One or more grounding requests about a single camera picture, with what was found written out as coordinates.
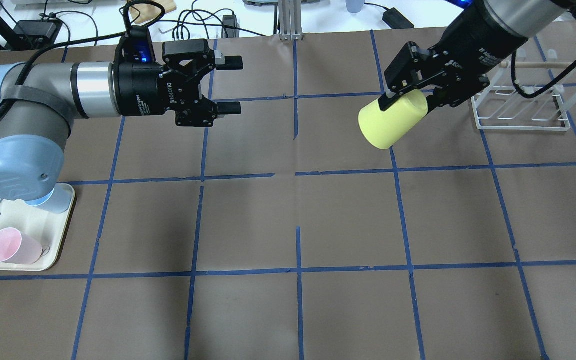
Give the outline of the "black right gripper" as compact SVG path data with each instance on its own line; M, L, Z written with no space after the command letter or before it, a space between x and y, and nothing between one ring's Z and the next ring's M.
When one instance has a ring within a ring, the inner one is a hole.
M494 22L453 22L431 48L405 43L384 71L386 91L378 98L380 111L402 96L430 85L429 112L457 107L489 85L486 76L506 58L506 30Z

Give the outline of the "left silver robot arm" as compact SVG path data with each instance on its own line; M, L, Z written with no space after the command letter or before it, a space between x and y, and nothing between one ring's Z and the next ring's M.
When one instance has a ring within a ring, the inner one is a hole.
M33 202L55 193L75 120L151 117L174 112L180 127L210 128L242 113L239 102L214 102L201 89L213 71L240 71L206 39L168 41L163 62L149 30L119 35L112 61L0 65L0 201Z

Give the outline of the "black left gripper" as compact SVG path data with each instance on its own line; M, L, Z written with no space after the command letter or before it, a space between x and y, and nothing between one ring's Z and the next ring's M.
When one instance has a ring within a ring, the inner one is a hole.
M206 98L201 82L213 70L244 69L240 55L221 55L206 39L168 41L158 63L150 31L131 27L119 40L113 62L113 90L119 114L126 117L162 116L174 112L182 127L210 128L218 116L242 114L238 101Z

